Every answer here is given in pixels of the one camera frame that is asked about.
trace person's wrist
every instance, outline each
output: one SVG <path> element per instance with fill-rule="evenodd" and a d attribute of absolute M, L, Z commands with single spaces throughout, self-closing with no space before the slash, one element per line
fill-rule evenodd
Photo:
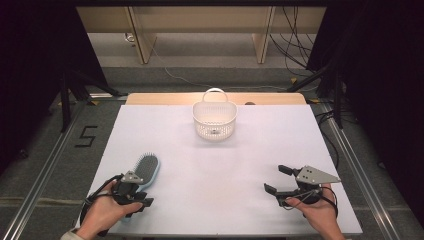
<path fill-rule="evenodd" d="M 96 226 L 87 226 L 87 225 L 82 225 L 76 232 L 75 234 L 78 235 L 79 237 L 85 239 L 85 240 L 90 240 L 96 237 L 97 233 L 99 233 L 101 230 L 96 227 Z"/>
<path fill-rule="evenodd" d="M 318 232 L 325 240 L 345 240 L 338 226 L 328 227 Z"/>

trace cable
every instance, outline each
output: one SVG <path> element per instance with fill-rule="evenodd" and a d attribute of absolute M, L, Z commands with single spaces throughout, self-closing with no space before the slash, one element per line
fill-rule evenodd
<path fill-rule="evenodd" d="M 103 185 L 101 187 L 99 187 L 99 189 L 97 189 L 94 193 L 92 193 L 90 196 L 88 196 L 85 200 L 86 203 L 90 203 L 90 205 L 93 203 L 93 201 L 95 200 L 96 196 L 103 190 L 104 187 L 106 187 L 106 185 L 108 185 L 110 182 L 112 182 L 113 180 L 118 180 L 121 179 L 124 175 L 120 174 L 120 175 L 115 175 L 112 178 L 110 178 L 109 180 L 107 180 L 106 182 L 103 183 Z"/>
<path fill-rule="evenodd" d="M 292 209 L 296 208 L 299 204 L 303 203 L 306 199 L 308 199 L 310 196 L 312 196 L 312 194 L 314 194 L 314 192 L 315 192 L 315 190 L 311 190 L 309 192 L 301 193 L 301 194 L 298 194 L 298 195 L 295 195 L 295 196 L 291 197 L 291 198 L 297 198 L 297 197 L 301 197 L 301 196 L 307 195 L 306 197 L 300 199 L 300 202 L 298 204 L 296 204 L 296 205 L 294 205 L 292 207 L 283 206 L 283 208 L 286 209 L 286 210 L 292 210 Z"/>
<path fill-rule="evenodd" d="M 293 56 L 291 56 L 288 52 L 287 52 L 287 50 L 284 50 L 275 40 L 274 40 L 274 38 L 272 37 L 272 35 L 270 34 L 269 35 L 270 36 L 270 38 L 271 38 L 271 40 L 272 40 L 272 42 L 274 43 L 274 45 L 277 47 L 277 49 L 284 55 L 284 62 L 285 62 L 285 66 L 286 66 L 286 68 L 287 68 L 287 70 L 290 72 L 290 73 L 292 73 L 293 75 L 297 75 L 297 76 L 301 76 L 301 77 L 309 77 L 308 75 L 303 75 L 303 74 L 299 74 L 299 73 L 295 73 L 295 72 L 293 72 L 290 68 L 289 68 L 289 66 L 287 65 L 287 58 L 288 59 L 290 59 L 290 60 L 292 60 L 294 63 L 296 63 L 296 64 L 298 64 L 299 66 L 301 66 L 301 67 L 303 67 L 303 68 L 305 68 L 306 69 L 306 66 L 303 64 L 303 63 L 301 63 L 301 62 L 299 62 L 297 59 L 295 59 Z"/>
<path fill-rule="evenodd" d="M 310 89 L 300 90 L 299 92 L 310 92 L 310 91 L 315 90 L 317 88 L 318 88 L 318 86 L 310 88 Z"/>
<path fill-rule="evenodd" d="M 292 42 L 289 42 L 287 39 L 285 39 L 285 38 L 284 38 L 283 34 L 281 34 L 281 33 L 280 33 L 280 37 L 281 37 L 281 39 L 283 39 L 286 43 L 291 44 L 291 45 L 292 45 L 292 46 L 294 46 L 294 47 L 299 47 L 299 48 L 302 48 L 302 49 L 305 49 L 305 50 L 308 50 L 308 51 L 312 51 L 312 49 L 309 49 L 309 48 L 307 48 L 307 47 L 299 46 L 299 45 L 296 45 L 296 44 L 294 44 L 294 43 L 292 43 Z"/>
<path fill-rule="evenodd" d="M 299 37 L 298 37 L 298 35 L 297 35 L 297 14 L 298 14 L 298 12 L 299 12 L 299 7 L 297 7 L 297 6 L 294 6 L 293 7 L 293 12 L 294 12 L 294 23 L 293 23 L 293 26 L 292 26 L 292 24 L 291 24 L 291 22 L 290 22 L 290 19 L 289 19 L 289 17 L 288 17 L 288 15 L 287 15 L 287 13 L 286 13 L 286 10 L 285 10 L 285 8 L 283 7 L 283 12 L 284 12 L 284 16 L 286 17 L 286 19 L 287 19 L 287 22 L 288 22 L 288 24 L 289 24 L 289 26 L 290 26 L 290 29 L 291 29 L 291 31 L 292 31 L 292 35 L 290 36 L 290 42 L 291 42 L 291 39 L 293 38 L 293 36 L 295 36 L 295 38 L 296 38 L 296 40 L 297 40 L 297 43 L 298 43 L 298 46 L 301 46 L 302 48 L 303 48 L 303 45 L 302 45 L 302 43 L 300 42 L 300 40 L 299 40 Z M 301 50 L 301 48 L 299 48 L 299 52 L 300 52 L 300 55 L 302 56 L 302 59 L 303 59 L 303 61 L 305 62 L 305 64 L 307 63 L 307 61 L 305 60 L 305 58 L 304 58 L 304 56 L 303 56 L 303 54 L 302 54 L 302 50 Z"/>
<path fill-rule="evenodd" d="M 152 47 L 152 51 L 153 51 L 153 53 L 158 57 L 158 59 L 164 64 L 164 65 L 166 65 L 166 62 L 159 56 L 159 54 L 156 52 L 156 49 L 150 44 L 150 46 Z M 191 82 L 191 81 L 189 81 L 189 80 L 187 80 L 187 79 L 185 79 L 185 78 L 183 78 L 183 77 L 178 77 L 178 76 L 174 76 L 174 75 L 172 75 L 170 72 L 169 72 L 169 70 L 168 70 L 168 68 L 167 67 L 164 67 L 164 69 L 165 69 L 165 72 L 170 76 L 170 77 L 172 77 L 172 78 L 175 78 L 175 79 L 180 79 L 180 80 L 183 80 L 184 82 L 186 82 L 186 83 L 188 83 L 188 84 L 191 84 L 191 85 L 195 85 L 195 86 L 201 86 L 201 87 L 208 87 L 208 88 L 215 88 L 215 86 L 212 86 L 212 85 L 208 85 L 208 84 L 200 84 L 200 83 L 194 83 L 194 82 Z M 250 87 L 250 86 L 242 86 L 242 87 L 226 87 L 226 88 L 221 88 L 222 90 L 224 90 L 224 89 L 257 89 L 257 88 L 275 88 L 275 89 L 279 89 L 279 90 L 287 90 L 287 88 L 282 88 L 282 87 L 277 87 L 277 86 L 253 86 L 253 87 Z"/>
<path fill-rule="evenodd" d="M 319 128 L 321 134 L 324 136 L 324 138 L 327 140 L 327 142 L 333 148 L 334 153 L 336 154 L 336 162 L 334 163 L 334 166 L 335 166 L 336 169 L 338 169 L 339 168 L 339 162 L 340 162 L 339 152 L 337 151 L 337 148 L 334 145 L 334 143 L 330 140 L 330 137 L 328 137 L 328 135 L 321 128 L 321 124 L 323 124 L 328 119 L 332 118 L 333 117 L 333 113 L 334 113 L 334 111 L 331 110 L 331 111 L 328 111 L 326 113 L 317 114 L 317 115 L 315 115 L 315 117 L 317 118 L 317 117 L 321 116 L 320 120 L 318 121 L 318 128 Z"/>
<path fill-rule="evenodd" d="M 337 218 L 337 216 L 339 215 L 339 208 L 337 207 L 337 195 L 336 195 L 336 193 L 333 191 L 333 189 L 328 188 L 328 187 L 321 187 L 321 189 L 322 189 L 322 190 L 323 190 L 323 189 L 330 190 L 330 191 L 331 191 L 331 193 L 333 194 L 333 196 L 334 196 L 334 202 L 333 202 L 333 201 L 331 201 L 330 199 L 328 199 L 328 198 L 324 197 L 324 196 L 320 196 L 320 198 L 321 198 L 322 200 L 324 200 L 324 201 L 328 202 L 331 206 L 333 206 L 334 211 L 336 212 L 336 218 Z"/>
<path fill-rule="evenodd" d="M 306 34 L 306 37 L 308 37 L 308 39 L 311 42 L 311 44 L 314 45 L 314 41 L 312 41 L 312 39 L 309 37 L 309 34 Z"/>

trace cabinet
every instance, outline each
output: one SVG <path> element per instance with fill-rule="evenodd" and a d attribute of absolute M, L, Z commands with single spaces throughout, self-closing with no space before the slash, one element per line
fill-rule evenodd
<path fill-rule="evenodd" d="M 78 7 L 87 32 L 132 33 L 140 63 L 149 61 L 157 33 L 251 33 L 258 63 L 271 33 L 316 34 L 325 7 Z"/>

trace basket handle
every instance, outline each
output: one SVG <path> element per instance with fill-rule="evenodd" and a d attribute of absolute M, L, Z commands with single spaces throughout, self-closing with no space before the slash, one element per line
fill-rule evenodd
<path fill-rule="evenodd" d="M 206 96 L 206 94 L 208 94 L 208 93 L 210 93 L 210 92 L 220 92 L 220 93 L 223 93 L 224 95 L 225 95 L 225 102 L 228 102 L 228 96 L 227 96 L 227 94 L 222 90 L 222 89 L 220 89 L 220 88 L 211 88 L 211 89 L 209 89 L 209 90 L 207 90 L 204 94 L 203 94 L 203 98 L 202 98 L 202 101 L 204 102 L 205 101 L 205 96 Z"/>

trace aluminum rail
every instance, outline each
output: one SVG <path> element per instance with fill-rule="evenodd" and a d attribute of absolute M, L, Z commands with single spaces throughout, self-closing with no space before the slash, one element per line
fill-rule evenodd
<path fill-rule="evenodd" d="M 331 110 L 330 105 L 323 104 L 322 109 L 324 112 Z M 367 201 L 375 220 L 377 221 L 378 226 L 384 236 L 384 239 L 387 240 L 397 240 L 401 239 L 398 231 L 396 230 L 393 221 L 384 207 L 382 201 L 378 197 L 376 191 L 374 190 L 370 180 L 368 179 L 361 162 L 356 156 L 355 152 L 349 140 L 347 139 L 343 129 L 339 129 L 334 119 L 330 119 L 330 127 L 333 130 L 334 135 L 336 136 L 337 142 L 339 143 L 344 156 L 350 166 L 350 169 L 355 176 L 355 179 L 359 185 L 359 188 L 364 195 L 365 200 Z"/>
<path fill-rule="evenodd" d="M 77 121 L 80 113 L 84 109 L 86 102 L 78 102 L 75 106 L 74 117 L 71 119 L 71 122 L 65 132 L 61 133 L 58 140 L 56 141 L 53 150 L 51 151 L 49 157 L 47 158 L 46 163 L 38 174 L 37 179 L 32 185 L 29 193 L 25 197 L 21 207 L 15 214 L 12 219 L 6 234 L 3 237 L 3 240 L 17 240 L 21 236 L 34 208 L 37 204 L 38 199 L 40 198 L 47 182 L 55 169 L 57 162 L 59 161 L 66 143 L 68 141 L 69 135 L 73 131 L 75 122 Z"/>

